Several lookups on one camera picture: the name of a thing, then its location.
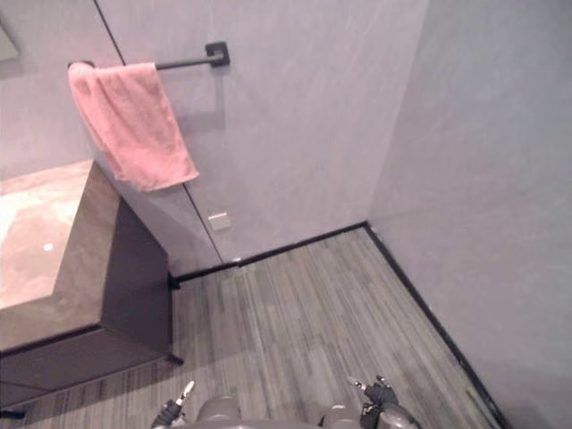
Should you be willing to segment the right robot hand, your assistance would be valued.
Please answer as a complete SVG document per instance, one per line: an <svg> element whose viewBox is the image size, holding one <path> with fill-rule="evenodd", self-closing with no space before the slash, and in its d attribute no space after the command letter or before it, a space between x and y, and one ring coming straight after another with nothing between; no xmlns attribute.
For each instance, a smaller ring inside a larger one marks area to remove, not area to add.
<svg viewBox="0 0 572 429"><path fill-rule="evenodd" d="M373 384L366 384L356 377L349 377L349 384L356 388L365 398L362 411L383 410L387 405L399 405L395 391L387 383L387 380L377 375Z"/></svg>

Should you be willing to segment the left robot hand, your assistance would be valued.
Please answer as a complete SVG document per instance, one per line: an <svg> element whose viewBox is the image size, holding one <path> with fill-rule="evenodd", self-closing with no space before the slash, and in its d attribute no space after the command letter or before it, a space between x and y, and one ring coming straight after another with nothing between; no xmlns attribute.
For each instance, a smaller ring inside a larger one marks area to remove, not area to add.
<svg viewBox="0 0 572 429"><path fill-rule="evenodd" d="M184 412L182 411L183 404L191 394L194 386L195 382L190 381L175 400L168 400L165 402L152 422L151 427L153 429L176 428L186 425L188 422Z"/></svg>

